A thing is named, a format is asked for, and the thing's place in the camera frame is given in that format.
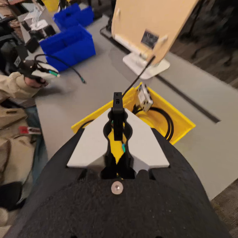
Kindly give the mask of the yellow bin with black divider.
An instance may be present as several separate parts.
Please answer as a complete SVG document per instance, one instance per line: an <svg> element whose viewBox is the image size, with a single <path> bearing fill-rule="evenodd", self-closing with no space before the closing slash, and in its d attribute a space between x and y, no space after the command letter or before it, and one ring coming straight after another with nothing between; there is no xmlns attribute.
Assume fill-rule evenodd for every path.
<svg viewBox="0 0 238 238"><path fill-rule="evenodd" d="M132 87L126 95L123 97L123 107L128 109L129 111L133 110L134 105L136 104L136 94L139 86L136 88ZM173 136L170 139L170 143L174 145L177 141L183 138L190 130L195 128L195 124L190 121L186 116L184 116L179 110L177 110L173 105L171 105L168 101L166 101L162 96L157 94L151 88L148 87L148 91L153 100L153 108L159 108L165 111L171 118L174 125ZM84 119L80 120L76 124L74 124L71 129L74 133L76 133L80 127L84 128L88 125L88 121L96 119L102 113L104 113L107 109L110 109L113 106L113 101L105 104L101 108L97 109ZM160 113L149 110L148 112L140 111L136 114L142 121L148 124L151 128L155 128L162 136L166 136L168 131L167 120ZM123 155L122 143L114 142L113 132L109 134L109 140L111 144L111 152L115 157L116 163L119 162L119 159Z"/></svg>

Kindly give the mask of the person's left forearm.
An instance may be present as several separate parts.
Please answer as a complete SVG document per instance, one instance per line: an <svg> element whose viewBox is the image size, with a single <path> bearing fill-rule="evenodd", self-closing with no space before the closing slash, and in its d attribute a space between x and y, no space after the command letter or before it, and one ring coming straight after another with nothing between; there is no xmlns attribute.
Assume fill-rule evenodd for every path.
<svg viewBox="0 0 238 238"><path fill-rule="evenodd" d="M23 108L35 106L33 96L40 89L26 85L24 77L19 72L14 72L9 76L0 75L0 103L10 100Z"/></svg>

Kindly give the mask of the blue bin with black divider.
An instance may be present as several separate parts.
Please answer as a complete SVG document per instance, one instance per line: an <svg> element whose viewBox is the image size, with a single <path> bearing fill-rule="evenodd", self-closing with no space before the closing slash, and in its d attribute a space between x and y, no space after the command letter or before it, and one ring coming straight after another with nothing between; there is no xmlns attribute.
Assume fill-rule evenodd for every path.
<svg viewBox="0 0 238 238"><path fill-rule="evenodd" d="M69 66L95 55L92 35L80 24L40 41L46 55L64 61Z"/></svg>

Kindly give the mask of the black power adapter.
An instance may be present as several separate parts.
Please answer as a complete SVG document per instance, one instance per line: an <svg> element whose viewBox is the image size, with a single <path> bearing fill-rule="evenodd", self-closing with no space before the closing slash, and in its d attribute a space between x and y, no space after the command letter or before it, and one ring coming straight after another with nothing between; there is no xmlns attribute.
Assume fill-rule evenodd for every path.
<svg viewBox="0 0 238 238"><path fill-rule="evenodd" d="M47 37L50 37L50 36L53 36L53 35L56 34L52 25L47 25L46 27L43 28L43 30L44 30Z"/></svg>
<svg viewBox="0 0 238 238"><path fill-rule="evenodd" d="M34 53L40 47L40 44L37 39L33 37L27 41L25 47L30 53Z"/></svg>

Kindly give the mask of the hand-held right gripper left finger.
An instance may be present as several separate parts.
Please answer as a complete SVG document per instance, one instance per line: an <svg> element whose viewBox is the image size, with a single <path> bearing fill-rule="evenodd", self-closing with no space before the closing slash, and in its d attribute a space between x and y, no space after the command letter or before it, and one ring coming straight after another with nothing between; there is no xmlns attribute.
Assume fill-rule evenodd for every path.
<svg viewBox="0 0 238 238"><path fill-rule="evenodd" d="M86 126L67 163L69 168L86 168L100 174L102 178L114 178L116 160L111 153L109 134L112 108Z"/></svg>

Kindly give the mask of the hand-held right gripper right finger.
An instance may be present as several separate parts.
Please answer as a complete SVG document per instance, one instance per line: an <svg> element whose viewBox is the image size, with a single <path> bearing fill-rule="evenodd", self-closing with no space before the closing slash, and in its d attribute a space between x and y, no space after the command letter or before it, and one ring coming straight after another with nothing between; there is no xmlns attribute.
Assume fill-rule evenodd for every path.
<svg viewBox="0 0 238 238"><path fill-rule="evenodd" d="M125 111L123 142L125 152L119 159L119 176L135 178L140 170L168 168L166 158L152 128L128 109Z"/></svg>

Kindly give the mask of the blue compartment bin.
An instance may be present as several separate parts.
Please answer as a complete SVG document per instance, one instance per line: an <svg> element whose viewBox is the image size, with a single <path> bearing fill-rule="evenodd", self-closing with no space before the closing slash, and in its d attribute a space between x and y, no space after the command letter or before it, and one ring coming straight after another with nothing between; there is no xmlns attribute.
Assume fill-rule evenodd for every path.
<svg viewBox="0 0 238 238"><path fill-rule="evenodd" d="M73 26L87 27L94 20L94 11L91 6L80 9L78 4L73 4L64 10L54 14L53 20L61 31Z"/></svg>

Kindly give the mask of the person's beige jacket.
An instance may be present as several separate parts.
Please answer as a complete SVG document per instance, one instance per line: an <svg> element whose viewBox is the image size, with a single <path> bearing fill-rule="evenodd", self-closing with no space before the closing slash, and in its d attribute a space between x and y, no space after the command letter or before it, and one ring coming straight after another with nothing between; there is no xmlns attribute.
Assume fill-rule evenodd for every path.
<svg viewBox="0 0 238 238"><path fill-rule="evenodd" d="M27 117L25 109L0 107L1 186L15 182L23 184L32 174L36 135L20 132L20 127L29 127Z"/></svg>

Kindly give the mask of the wooden board book stand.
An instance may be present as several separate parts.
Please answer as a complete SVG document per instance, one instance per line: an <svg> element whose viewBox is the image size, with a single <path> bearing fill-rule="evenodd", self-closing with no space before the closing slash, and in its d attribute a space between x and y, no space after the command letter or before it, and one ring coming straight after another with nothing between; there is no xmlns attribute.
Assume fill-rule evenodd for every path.
<svg viewBox="0 0 238 238"><path fill-rule="evenodd" d="M165 55L194 10L197 0L117 0L112 19L112 38L131 53L123 62L148 80L167 70Z"/></svg>

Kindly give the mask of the person's left hand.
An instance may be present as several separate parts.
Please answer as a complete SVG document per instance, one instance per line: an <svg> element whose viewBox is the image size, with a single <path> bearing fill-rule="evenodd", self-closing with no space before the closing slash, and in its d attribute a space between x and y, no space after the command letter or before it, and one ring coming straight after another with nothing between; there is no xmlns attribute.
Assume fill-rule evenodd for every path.
<svg viewBox="0 0 238 238"><path fill-rule="evenodd" d="M35 89L41 89L48 86L48 82L42 78L32 79L32 78L24 77L24 81L26 85Z"/></svg>

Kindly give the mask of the grey HDMI adapter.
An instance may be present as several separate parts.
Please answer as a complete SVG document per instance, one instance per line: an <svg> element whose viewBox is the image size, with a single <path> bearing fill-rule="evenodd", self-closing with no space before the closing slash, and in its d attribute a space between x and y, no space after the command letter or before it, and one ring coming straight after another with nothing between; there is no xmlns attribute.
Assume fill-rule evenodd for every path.
<svg viewBox="0 0 238 238"><path fill-rule="evenodd" d="M141 83L137 89L137 104L144 112L148 112L153 105L153 99L146 84Z"/></svg>

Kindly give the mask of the white folding stand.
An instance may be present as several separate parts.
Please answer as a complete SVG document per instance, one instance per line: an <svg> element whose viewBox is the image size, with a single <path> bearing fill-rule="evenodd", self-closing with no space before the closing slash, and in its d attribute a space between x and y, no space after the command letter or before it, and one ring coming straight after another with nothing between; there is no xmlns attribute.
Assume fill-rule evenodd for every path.
<svg viewBox="0 0 238 238"><path fill-rule="evenodd" d="M45 19L41 19L44 8L38 5L38 3L33 3L33 6L33 11L27 14L23 20L23 23L28 25L29 31L42 30L49 25Z"/></svg>

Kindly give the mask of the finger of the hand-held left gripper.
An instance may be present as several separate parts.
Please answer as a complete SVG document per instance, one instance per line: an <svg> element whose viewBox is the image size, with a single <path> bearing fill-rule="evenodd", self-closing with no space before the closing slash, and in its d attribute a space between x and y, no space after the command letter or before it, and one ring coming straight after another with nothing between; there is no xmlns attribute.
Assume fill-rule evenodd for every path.
<svg viewBox="0 0 238 238"><path fill-rule="evenodd" d="M38 65L38 68L43 68L43 69L46 69L46 70L51 70L51 71L56 72L56 69L54 67L52 67L51 65L47 64L47 63L38 62L37 65Z"/></svg>
<svg viewBox="0 0 238 238"><path fill-rule="evenodd" d="M49 72L41 72L40 70L34 70L31 73L31 75L41 77L41 78L55 78L56 77L54 74L51 74Z"/></svg>

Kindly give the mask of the person's blue jeans leg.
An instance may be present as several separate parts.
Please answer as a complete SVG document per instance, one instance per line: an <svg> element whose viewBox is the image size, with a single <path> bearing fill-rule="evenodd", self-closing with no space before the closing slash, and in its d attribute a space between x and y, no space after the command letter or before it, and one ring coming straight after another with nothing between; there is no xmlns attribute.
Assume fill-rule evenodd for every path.
<svg viewBox="0 0 238 238"><path fill-rule="evenodd" d="M27 123L30 127L39 128L41 130L41 124L38 116L38 111L36 106L28 107L25 109L27 117ZM43 168L48 162L48 154L45 145L43 135L36 135L36 146L34 151L34 159L32 165L32 180L35 184L39 175L41 174Z"/></svg>

